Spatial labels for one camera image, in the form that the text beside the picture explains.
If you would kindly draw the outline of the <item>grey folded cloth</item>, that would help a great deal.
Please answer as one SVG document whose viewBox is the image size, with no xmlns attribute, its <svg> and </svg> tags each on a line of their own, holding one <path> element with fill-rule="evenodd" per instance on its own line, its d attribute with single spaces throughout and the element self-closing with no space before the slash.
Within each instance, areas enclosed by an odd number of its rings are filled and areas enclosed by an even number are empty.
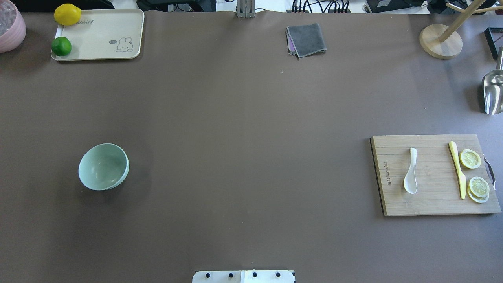
<svg viewBox="0 0 503 283">
<path fill-rule="evenodd" d="M 287 26 L 286 31 L 293 40 L 299 59 L 313 54 L 325 53 L 327 50 L 319 23 Z"/>
</svg>

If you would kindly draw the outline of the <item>wooden mug tree stand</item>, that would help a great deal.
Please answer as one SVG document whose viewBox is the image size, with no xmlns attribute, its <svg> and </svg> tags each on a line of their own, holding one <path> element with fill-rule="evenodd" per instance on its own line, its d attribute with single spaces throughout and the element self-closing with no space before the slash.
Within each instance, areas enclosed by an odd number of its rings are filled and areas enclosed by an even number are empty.
<svg viewBox="0 0 503 283">
<path fill-rule="evenodd" d="M 503 9 L 500 0 L 496 2 L 497 7 L 488 7 L 480 9 L 483 0 L 473 0 L 467 8 L 463 9 L 451 3 L 446 6 L 460 12 L 458 18 L 450 25 L 431 24 L 420 32 L 420 45 L 429 55 L 437 59 L 453 59 L 458 56 L 462 50 L 463 42 L 460 35 L 456 32 L 472 14 L 478 14 L 485 11 L 496 11 Z"/>
</svg>

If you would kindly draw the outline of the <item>cream rabbit tray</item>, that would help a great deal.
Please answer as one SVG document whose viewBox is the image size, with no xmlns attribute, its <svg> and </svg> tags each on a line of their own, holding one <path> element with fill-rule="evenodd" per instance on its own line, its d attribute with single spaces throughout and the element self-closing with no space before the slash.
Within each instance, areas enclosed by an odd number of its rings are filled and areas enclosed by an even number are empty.
<svg viewBox="0 0 503 283">
<path fill-rule="evenodd" d="M 55 37 L 66 37 L 70 54 L 56 61 L 133 59 L 141 50 L 145 14 L 140 9 L 96 9 L 81 11 L 79 22 L 58 25 Z"/>
</svg>

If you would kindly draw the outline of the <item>pink folded cloth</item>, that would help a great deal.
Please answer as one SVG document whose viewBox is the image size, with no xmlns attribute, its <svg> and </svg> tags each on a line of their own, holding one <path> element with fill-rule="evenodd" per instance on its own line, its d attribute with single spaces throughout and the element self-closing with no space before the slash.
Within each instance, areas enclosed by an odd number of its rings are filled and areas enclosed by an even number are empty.
<svg viewBox="0 0 503 283">
<path fill-rule="evenodd" d="M 287 38 L 287 46 L 288 46 L 288 52 L 289 52 L 289 54 L 292 55 L 292 56 L 297 56 L 297 52 L 296 52 L 293 40 L 292 40 L 290 34 L 288 33 L 288 31 L 285 32 L 285 35 L 286 35 L 286 38 Z"/>
</svg>

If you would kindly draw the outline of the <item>lower lemon slice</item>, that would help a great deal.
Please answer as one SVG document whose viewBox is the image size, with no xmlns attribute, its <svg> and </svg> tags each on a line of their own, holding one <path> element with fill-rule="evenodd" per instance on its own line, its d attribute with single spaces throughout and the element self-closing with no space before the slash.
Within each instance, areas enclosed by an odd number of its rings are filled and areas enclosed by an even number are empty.
<svg viewBox="0 0 503 283">
<path fill-rule="evenodd" d="M 474 197 L 486 198 L 489 196 L 489 184 L 482 177 L 472 177 L 468 183 L 468 188 Z"/>
</svg>

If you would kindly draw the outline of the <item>white ceramic spoon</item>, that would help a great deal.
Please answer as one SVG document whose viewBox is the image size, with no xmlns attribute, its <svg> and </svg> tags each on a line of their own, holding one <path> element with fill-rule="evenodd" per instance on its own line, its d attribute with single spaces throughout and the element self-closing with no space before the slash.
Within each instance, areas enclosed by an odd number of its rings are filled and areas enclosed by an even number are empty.
<svg viewBox="0 0 503 283">
<path fill-rule="evenodd" d="M 414 195 L 417 193 L 417 181 L 415 175 L 417 162 L 417 149 L 415 147 L 410 148 L 410 164 L 408 167 L 408 171 L 404 177 L 404 189 L 406 192 Z"/>
</svg>

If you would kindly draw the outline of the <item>yellow lemon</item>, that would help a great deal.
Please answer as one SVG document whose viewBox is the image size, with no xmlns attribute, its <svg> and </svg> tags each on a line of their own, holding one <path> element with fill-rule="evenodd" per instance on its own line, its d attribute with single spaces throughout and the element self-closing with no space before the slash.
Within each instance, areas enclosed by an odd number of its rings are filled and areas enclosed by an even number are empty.
<svg viewBox="0 0 503 283">
<path fill-rule="evenodd" d="M 65 3 L 58 6 L 53 14 L 56 23 L 70 26 L 76 24 L 81 19 L 81 9 L 73 4 Z"/>
</svg>

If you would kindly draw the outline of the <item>green lime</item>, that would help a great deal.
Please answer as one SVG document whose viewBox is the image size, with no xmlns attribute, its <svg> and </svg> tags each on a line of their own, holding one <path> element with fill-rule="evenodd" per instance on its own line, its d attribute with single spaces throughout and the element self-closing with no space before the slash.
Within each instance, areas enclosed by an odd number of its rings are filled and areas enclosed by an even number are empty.
<svg viewBox="0 0 503 283">
<path fill-rule="evenodd" d="M 57 37 L 53 39 L 51 49 L 56 56 L 67 56 L 72 51 L 72 44 L 67 37 Z"/>
</svg>

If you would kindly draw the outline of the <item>yellow plastic knife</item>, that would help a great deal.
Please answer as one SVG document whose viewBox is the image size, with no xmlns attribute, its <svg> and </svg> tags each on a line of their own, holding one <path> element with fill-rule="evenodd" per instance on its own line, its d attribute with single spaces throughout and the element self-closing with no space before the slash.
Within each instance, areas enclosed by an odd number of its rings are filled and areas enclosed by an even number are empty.
<svg viewBox="0 0 503 283">
<path fill-rule="evenodd" d="M 458 156 L 458 147 L 457 144 L 452 140 L 448 143 L 448 146 L 451 152 L 456 174 L 458 177 L 460 198 L 464 200 L 466 197 L 467 182 L 466 182 L 466 176 L 461 169 L 460 158 Z"/>
</svg>

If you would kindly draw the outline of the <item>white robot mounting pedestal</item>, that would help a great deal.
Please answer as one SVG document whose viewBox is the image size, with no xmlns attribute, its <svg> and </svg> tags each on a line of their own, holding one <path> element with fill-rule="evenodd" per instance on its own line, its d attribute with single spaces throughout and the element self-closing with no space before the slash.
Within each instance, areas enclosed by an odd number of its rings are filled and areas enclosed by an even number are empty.
<svg viewBox="0 0 503 283">
<path fill-rule="evenodd" d="M 195 272 L 192 283 L 295 283 L 290 270 L 209 270 Z"/>
</svg>

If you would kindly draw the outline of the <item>metal scoop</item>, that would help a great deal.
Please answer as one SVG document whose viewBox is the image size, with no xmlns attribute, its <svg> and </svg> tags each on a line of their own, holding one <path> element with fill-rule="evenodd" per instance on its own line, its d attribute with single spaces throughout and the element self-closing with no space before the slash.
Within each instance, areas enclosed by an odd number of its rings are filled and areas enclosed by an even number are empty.
<svg viewBox="0 0 503 283">
<path fill-rule="evenodd" d="M 483 77 L 484 110 L 488 115 L 502 113 L 503 103 L 503 47 L 498 50 L 496 69 Z"/>
</svg>

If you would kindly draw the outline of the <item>bamboo cutting board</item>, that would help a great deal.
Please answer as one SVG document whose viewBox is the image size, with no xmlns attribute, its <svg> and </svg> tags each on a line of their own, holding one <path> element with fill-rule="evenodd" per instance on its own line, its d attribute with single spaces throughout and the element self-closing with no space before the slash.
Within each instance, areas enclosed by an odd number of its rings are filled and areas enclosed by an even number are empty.
<svg viewBox="0 0 503 283">
<path fill-rule="evenodd" d="M 372 136 L 371 145 L 383 213 L 386 216 L 457 215 L 500 213 L 496 191 L 483 204 L 460 198 L 459 182 L 448 143 L 458 150 L 474 150 L 483 156 L 475 134 L 421 136 Z M 404 189 L 410 149 L 417 150 L 417 192 Z"/>
</svg>

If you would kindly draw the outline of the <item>light green bowl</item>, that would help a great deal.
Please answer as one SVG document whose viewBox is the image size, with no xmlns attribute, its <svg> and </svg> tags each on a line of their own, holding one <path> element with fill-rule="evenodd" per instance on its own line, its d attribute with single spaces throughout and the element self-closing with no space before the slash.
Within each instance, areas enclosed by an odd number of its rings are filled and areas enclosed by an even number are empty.
<svg viewBox="0 0 503 283">
<path fill-rule="evenodd" d="M 81 158 L 78 176 L 86 188 L 105 191 L 120 185 L 129 168 L 128 156 L 121 147 L 103 143 L 92 147 Z"/>
</svg>

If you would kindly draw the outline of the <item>pink ice bowl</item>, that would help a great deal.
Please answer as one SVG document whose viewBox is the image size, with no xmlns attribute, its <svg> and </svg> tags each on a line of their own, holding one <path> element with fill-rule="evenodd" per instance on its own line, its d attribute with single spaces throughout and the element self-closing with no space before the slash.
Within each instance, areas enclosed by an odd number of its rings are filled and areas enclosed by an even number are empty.
<svg viewBox="0 0 503 283">
<path fill-rule="evenodd" d="M 16 49 L 24 41 L 26 25 L 18 8 L 10 0 L 0 2 L 0 53 Z"/>
</svg>

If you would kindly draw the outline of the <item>upper lemon slice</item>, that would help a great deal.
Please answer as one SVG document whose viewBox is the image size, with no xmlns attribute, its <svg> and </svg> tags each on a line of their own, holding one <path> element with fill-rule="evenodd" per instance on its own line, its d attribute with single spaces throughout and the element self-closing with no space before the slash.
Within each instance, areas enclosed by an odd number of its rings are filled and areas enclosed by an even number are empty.
<svg viewBox="0 0 503 283">
<path fill-rule="evenodd" d="M 469 169 L 479 168 L 481 165 L 480 155 L 474 150 L 465 149 L 459 154 L 460 163 Z"/>
</svg>

